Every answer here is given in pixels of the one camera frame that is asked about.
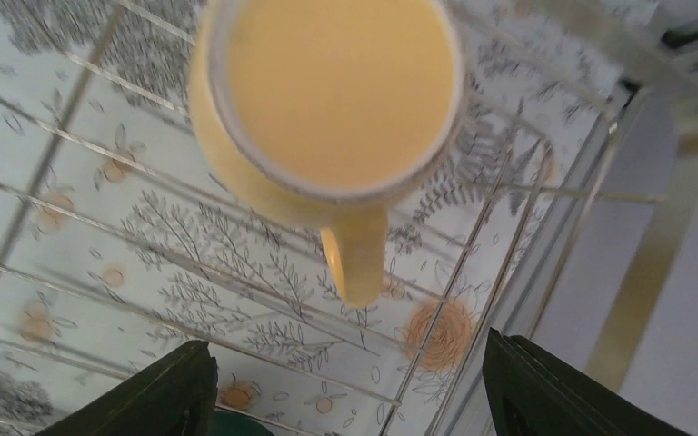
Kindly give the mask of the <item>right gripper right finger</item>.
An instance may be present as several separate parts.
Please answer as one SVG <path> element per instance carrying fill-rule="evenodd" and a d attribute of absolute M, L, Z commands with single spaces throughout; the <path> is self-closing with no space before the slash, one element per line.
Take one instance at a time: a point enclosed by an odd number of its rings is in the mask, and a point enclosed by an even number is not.
<path fill-rule="evenodd" d="M 498 435 L 687 434 L 523 336 L 491 328 L 483 373 Z"/>

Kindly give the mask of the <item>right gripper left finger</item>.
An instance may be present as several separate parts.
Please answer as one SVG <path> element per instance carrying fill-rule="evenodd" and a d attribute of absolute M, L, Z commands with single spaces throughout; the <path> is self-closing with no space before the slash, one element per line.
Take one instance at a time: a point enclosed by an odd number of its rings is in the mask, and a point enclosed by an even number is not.
<path fill-rule="evenodd" d="M 191 340 L 38 433 L 207 435 L 217 382 L 208 343 Z"/>

